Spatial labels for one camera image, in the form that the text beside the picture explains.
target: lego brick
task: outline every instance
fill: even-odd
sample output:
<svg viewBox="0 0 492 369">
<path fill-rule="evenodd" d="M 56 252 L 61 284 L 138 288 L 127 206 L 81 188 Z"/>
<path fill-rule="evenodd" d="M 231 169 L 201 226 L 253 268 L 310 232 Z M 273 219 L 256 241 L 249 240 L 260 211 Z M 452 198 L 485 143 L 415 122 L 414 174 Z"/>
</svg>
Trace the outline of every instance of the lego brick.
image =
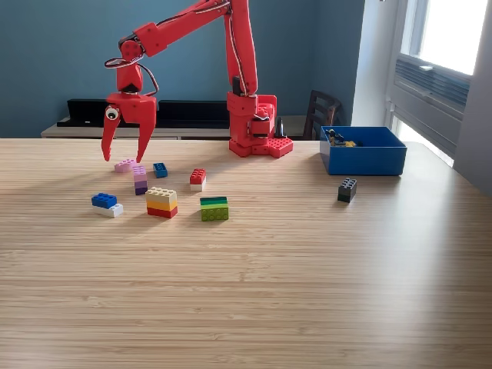
<svg viewBox="0 0 492 369">
<path fill-rule="evenodd" d="M 123 214 L 123 205 L 116 204 L 115 206 L 111 206 L 109 209 L 100 208 L 99 206 L 92 206 L 92 210 L 95 213 L 104 215 L 105 217 L 117 218 Z"/>
<path fill-rule="evenodd" d="M 147 181 L 135 182 L 135 189 L 137 189 L 137 188 L 147 188 L 147 187 L 148 187 Z"/>
<path fill-rule="evenodd" d="M 190 184 L 190 189 L 196 192 L 202 192 L 207 184 L 207 178 L 203 180 L 202 184 Z"/>
<path fill-rule="evenodd" d="M 229 209 L 202 209 L 201 220 L 202 221 L 226 221 L 229 219 Z"/>
<path fill-rule="evenodd" d="M 357 180 L 345 178 L 341 186 L 338 188 L 338 195 L 343 197 L 348 197 L 350 202 L 357 191 Z"/>
<path fill-rule="evenodd" d="M 116 196 L 112 194 L 97 194 L 92 197 L 92 205 L 98 208 L 109 209 L 111 206 L 116 205 Z"/>
<path fill-rule="evenodd" d="M 210 205 L 202 205 L 200 206 L 201 210 L 210 210 L 210 209 L 229 209 L 229 204 L 210 204 Z"/>
<path fill-rule="evenodd" d="M 352 201 L 352 198 L 350 196 L 345 196 L 344 194 L 340 194 L 338 195 L 338 200 L 342 202 L 350 203 Z"/>
<path fill-rule="evenodd" d="M 148 190 L 145 194 L 145 198 L 147 201 L 162 202 L 165 204 L 172 204 L 173 202 L 178 200 L 176 191 L 165 190 L 159 187 L 153 187 Z"/>
<path fill-rule="evenodd" d="M 200 199 L 200 204 L 201 205 L 210 205 L 210 204 L 227 204 L 228 203 L 228 198 L 226 197 L 219 197 L 219 198 L 201 198 Z"/>
<path fill-rule="evenodd" d="M 166 178 L 168 176 L 168 169 L 164 163 L 155 163 L 154 173 L 156 178 Z"/>
<path fill-rule="evenodd" d="M 115 165 L 115 171 L 118 173 L 127 173 L 129 172 L 137 162 L 133 159 L 126 159 L 124 161 L 120 161 Z"/>
<path fill-rule="evenodd" d="M 147 191 L 148 191 L 148 188 L 146 188 L 146 187 L 143 187 L 143 188 L 136 188 L 136 189 L 135 189 L 135 194 L 136 194 L 137 196 L 141 196 L 141 195 L 145 194 Z"/>
<path fill-rule="evenodd" d="M 254 145 L 251 147 L 251 153 L 253 155 L 269 155 L 270 154 L 270 145 L 266 143 L 264 145 Z"/>
<path fill-rule="evenodd" d="M 161 218 L 167 218 L 171 219 L 173 218 L 176 214 L 178 213 L 178 207 L 172 209 L 171 211 L 166 211 L 166 210 L 158 210 L 158 209 L 152 209 L 152 208 L 147 208 L 147 214 L 153 215 L 155 217 L 161 217 Z"/>
<path fill-rule="evenodd" d="M 281 158 L 294 150 L 294 142 L 290 138 L 269 138 L 270 155 L 274 158 Z"/>
<path fill-rule="evenodd" d="M 172 209 L 176 208 L 177 206 L 178 206 L 177 201 L 174 201 L 170 204 L 165 204 L 163 202 L 147 201 L 147 208 L 151 208 L 151 209 L 171 211 Z"/>
<path fill-rule="evenodd" d="M 147 181 L 147 171 L 143 165 L 135 165 L 133 168 L 133 181 Z"/>
<path fill-rule="evenodd" d="M 195 169 L 190 176 L 190 185 L 201 185 L 207 176 L 204 169 Z"/>
<path fill-rule="evenodd" d="M 251 146 L 245 148 L 238 144 L 235 140 L 231 139 L 229 141 L 229 150 L 234 152 L 237 156 L 240 156 L 241 158 L 246 158 L 249 155 L 251 155 Z"/>
</svg>

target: wooden chair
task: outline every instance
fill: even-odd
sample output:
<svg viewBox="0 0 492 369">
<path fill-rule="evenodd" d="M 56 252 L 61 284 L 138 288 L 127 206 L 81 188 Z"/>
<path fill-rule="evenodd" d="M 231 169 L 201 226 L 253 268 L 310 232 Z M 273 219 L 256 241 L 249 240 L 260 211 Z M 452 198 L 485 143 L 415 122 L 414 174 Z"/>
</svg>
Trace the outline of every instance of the wooden chair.
<svg viewBox="0 0 492 369">
<path fill-rule="evenodd" d="M 313 140 L 313 129 L 316 132 L 315 139 L 319 141 L 322 125 L 333 125 L 337 111 L 341 103 L 336 98 L 332 98 L 321 91 L 313 90 L 309 99 L 309 108 L 304 125 L 302 139 L 305 141 Z"/>
</svg>

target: white wall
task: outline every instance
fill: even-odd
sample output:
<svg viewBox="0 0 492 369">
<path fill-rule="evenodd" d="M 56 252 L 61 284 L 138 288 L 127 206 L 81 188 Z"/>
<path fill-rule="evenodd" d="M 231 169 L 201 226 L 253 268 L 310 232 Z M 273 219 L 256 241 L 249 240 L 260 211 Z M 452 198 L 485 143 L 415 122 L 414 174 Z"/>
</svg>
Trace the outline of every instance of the white wall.
<svg viewBox="0 0 492 369">
<path fill-rule="evenodd" d="M 492 195 L 492 1 L 489 0 L 477 64 L 461 125 L 454 168 Z"/>
<path fill-rule="evenodd" d="M 382 126 L 399 0 L 366 0 L 352 125 Z"/>
</svg>

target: red lego brick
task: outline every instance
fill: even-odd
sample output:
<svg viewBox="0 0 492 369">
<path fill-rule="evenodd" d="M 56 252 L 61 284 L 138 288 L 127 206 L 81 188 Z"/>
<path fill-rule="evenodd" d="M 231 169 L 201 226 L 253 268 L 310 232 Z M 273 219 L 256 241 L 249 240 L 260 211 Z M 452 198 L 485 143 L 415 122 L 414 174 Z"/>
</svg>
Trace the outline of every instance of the red lego brick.
<svg viewBox="0 0 492 369">
<path fill-rule="evenodd" d="M 280 158 L 294 150 L 294 142 L 290 138 L 269 138 L 270 155 Z"/>
<path fill-rule="evenodd" d="M 207 176 L 207 172 L 204 169 L 195 169 L 191 173 L 190 185 L 201 185 Z"/>
<path fill-rule="evenodd" d="M 254 145 L 251 146 L 253 155 L 269 155 L 270 154 L 270 145 L 265 140 L 264 145 Z"/>
<path fill-rule="evenodd" d="M 251 155 L 251 146 L 249 148 L 245 148 L 234 140 L 229 141 L 229 150 L 242 158 L 246 158 Z"/>
<path fill-rule="evenodd" d="M 178 207 L 172 209 L 171 211 L 147 208 L 147 214 L 153 215 L 155 217 L 161 217 L 161 218 L 171 219 L 177 213 L 178 213 Z"/>
</svg>

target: green lego brick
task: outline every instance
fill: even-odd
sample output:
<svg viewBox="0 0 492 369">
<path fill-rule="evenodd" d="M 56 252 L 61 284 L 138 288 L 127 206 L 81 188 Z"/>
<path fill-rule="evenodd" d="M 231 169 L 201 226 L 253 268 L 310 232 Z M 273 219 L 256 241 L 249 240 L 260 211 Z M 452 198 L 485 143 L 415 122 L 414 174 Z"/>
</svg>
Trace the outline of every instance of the green lego brick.
<svg viewBox="0 0 492 369">
<path fill-rule="evenodd" d="M 201 198 L 200 199 L 200 204 L 201 205 L 210 205 L 210 204 L 227 204 L 228 203 L 228 198 Z"/>
<path fill-rule="evenodd" d="M 202 209 L 201 220 L 202 221 L 226 221 L 229 219 L 229 209 Z"/>
<path fill-rule="evenodd" d="M 210 204 L 210 205 L 202 205 L 201 210 L 209 210 L 209 209 L 229 209 L 229 204 Z"/>
</svg>

